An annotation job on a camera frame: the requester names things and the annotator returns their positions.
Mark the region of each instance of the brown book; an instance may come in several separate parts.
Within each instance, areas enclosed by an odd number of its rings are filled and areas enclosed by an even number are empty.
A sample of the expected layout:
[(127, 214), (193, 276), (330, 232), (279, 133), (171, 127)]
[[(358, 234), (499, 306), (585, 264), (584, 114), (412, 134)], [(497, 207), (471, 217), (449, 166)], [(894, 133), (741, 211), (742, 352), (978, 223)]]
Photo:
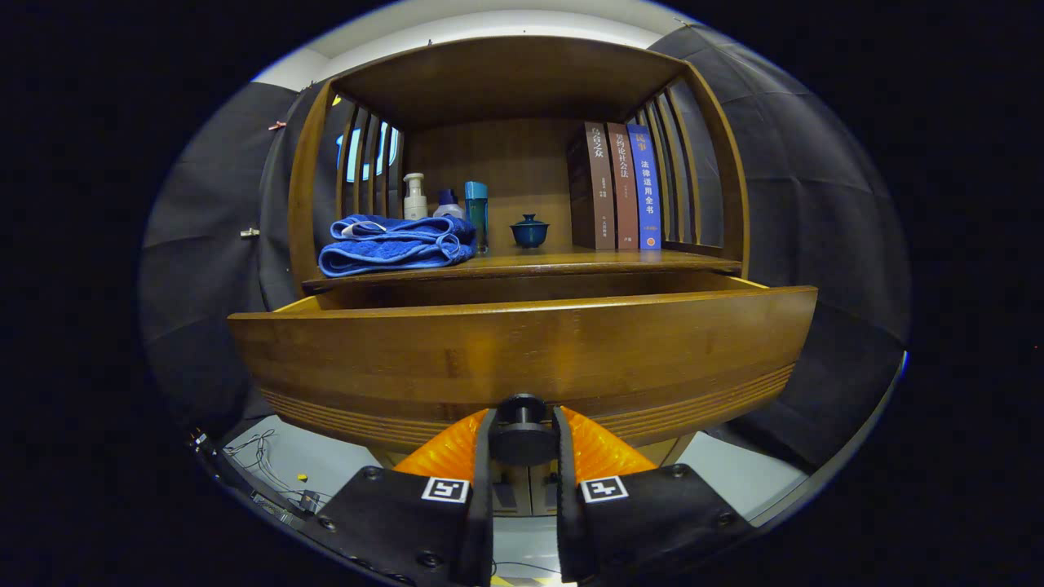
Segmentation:
[(638, 201), (635, 197), (635, 165), (631, 158), (627, 127), (606, 123), (610, 160), (613, 162), (613, 192), (616, 195), (616, 248), (638, 249)]
[(613, 175), (600, 122), (585, 122), (566, 147), (573, 244), (616, 249)]

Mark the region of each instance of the orange soft gripper pad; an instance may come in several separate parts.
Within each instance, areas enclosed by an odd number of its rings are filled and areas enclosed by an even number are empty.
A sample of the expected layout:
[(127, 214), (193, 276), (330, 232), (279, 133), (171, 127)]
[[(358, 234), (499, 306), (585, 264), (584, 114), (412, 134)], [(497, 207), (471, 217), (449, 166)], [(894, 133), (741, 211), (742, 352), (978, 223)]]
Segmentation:
[(475, 480), (475, 437), (489, 408), (458, 420), (396, 465), (400, 473)]
[(600, 424), (562, 406), (573, 433), (576, 483), (651, 471), (656, 465)]

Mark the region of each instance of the teacup lid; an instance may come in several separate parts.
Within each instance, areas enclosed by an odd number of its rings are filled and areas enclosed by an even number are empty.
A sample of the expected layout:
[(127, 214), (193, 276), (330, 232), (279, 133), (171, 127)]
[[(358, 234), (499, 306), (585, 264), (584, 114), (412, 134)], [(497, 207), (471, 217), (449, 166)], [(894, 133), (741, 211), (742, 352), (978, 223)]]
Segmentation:
[(521, 222), (515, 222), (514, 226), (521, 227), (521, 226), (527, 226), (527, 225), (546, 225), (547, 224), (547, 222), (542, 222), (540, 220), (532, 219), (533, 216), (536, 216), (536, 215), (537, 215), (536, 213), (533, 213), (533, 214), (522, 214), (522, 217), (525, 218), (525, 219), (522, 220)]

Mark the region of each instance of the wooden cabinet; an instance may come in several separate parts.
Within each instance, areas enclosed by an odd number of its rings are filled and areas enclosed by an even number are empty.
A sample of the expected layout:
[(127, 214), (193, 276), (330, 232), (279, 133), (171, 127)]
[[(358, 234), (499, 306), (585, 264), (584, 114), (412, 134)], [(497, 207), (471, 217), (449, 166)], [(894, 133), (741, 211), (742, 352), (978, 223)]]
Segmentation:
[[(693, 161), (701, 154), (681, 123), (680, 87), (695, 98), (714, 146), (721, 246), (699, 241)], [(489, 186), (489, 254), (452, 267), (322, 275), (312, 189), (336, 96), (353, 109), (347, 132), (360, 116), (400, 131), (402, 168), (424, 172), (429, 194), (461, 192), (466, 181)], [(565, 146), (583, 120), (650, 126), (664, 179), (663, 251), (572, 246)], [(338, 162), (341, 217), (396, 209), (386, 174), (366, 189), (345, 183), (348, 165), (358, 169), (369, 159), (377, 168), (380, 149), (362, 146), (355, 161), (346, 155)], [(367, 446), (386, 462), (523, 392), (566, 404), (670, 462), (687, 442), (678, 439), (779, 394), (815, 305), (813, 287), (744, 279), (742, 163), (703, 77), (686, 62), (608, 43), (470, 39), (345, 72), (322, 89), (305, 122), (288, 210), (301, 299), (275, 312), (230, 316), (240, 354), (281, 418)], [(551, 225), (548, 238), (520, 250), (508, 225), (530, 212)], [(547, 512), (541, 492), (550, 469), (505, 474), (519, 502), (527, 484), (528, 504), (519, 512)]]

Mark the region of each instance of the window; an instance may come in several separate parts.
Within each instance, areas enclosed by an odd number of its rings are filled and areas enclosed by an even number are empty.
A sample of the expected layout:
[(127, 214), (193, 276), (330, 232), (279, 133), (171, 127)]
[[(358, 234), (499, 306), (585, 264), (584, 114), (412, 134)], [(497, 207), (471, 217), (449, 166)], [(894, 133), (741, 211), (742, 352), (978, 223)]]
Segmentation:
[[(388, 131), (388, 124), (387, 124), (387, 122), (381, 122), (381, 139), (380, 139), (380, 144), (377, 145), (377, 162), (376, 162), (377, 163), (377, 174), (378, 175), (380, 175), (381, 173), (384, 172), (384, 161), (383, 161), (383, 159), (384, 159), (384, 141), (387, 138), (387, 131)], [(355, 158), (358, 157), (358, 152), (359, 152), (359, 135), (360, 135), (360, 133), (361, 133), (361, 131), (359, 128), (356, 128), (356, 130), (352, 131), (352, 143), (351, 143), (351, 145), (348, 148), (348, 163), (349, 163), (349, 165), (347, 166), (348, 169), (346, 170), (346, 174), (345, 174), (346, 181), (348, 183), (355, 182), (355, 165), (353, 165), (352, 163), (355, 161)], [(337, 137), (337, 161), (340, 161), (340, 149), (341, 149), (341, 146), (342, 146), (342, 144), (345, 142), (343, 139), (345, 139), (343, 135)], [(399, 146), (399, 131), (397, 128), (392, 128), (392, 145), (389, 147), (389, 152), (388, 152), (388, 160), (389, 160), (388, 161), (388, 165), (392, 165), (393, 163), (395, 163), (395, 158), (396, 158), (397, 151), (399, 150), (397, 148), (398, 146)], [(365, 181), (369, 181), (369, 180), (370, 180), (370, 164), (366, 163), (366, 162), (363, 162), (362, 163), (362, 181), (365, 182)]]

